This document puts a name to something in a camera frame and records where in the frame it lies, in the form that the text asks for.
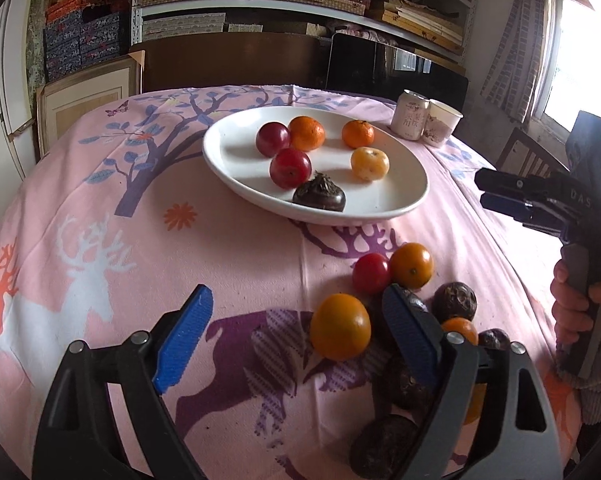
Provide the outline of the person's right hand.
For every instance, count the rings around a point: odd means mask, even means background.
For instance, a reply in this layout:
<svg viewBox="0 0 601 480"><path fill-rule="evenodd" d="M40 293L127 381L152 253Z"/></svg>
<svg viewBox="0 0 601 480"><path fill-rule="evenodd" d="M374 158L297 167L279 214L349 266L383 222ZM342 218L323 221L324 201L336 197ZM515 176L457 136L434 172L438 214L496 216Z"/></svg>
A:
<svg viewBox="0 0 601 480"><path fill-rule="evenodd" d="M581 334L593 329L593 319L587 313L589 301L593 300L595 304L601 306L601 282L591 285L587 294L584 295L573 289L567 282L569 277L569 270L567 270L565 262L560 260L553 270L550 291L555 298L552 307L552 315L555 318L555 334L558 343L563 346L575 344ZM601 344L587 379L578 378L561 367L558 368L558 375L575 388L601 389Z"/></svg>

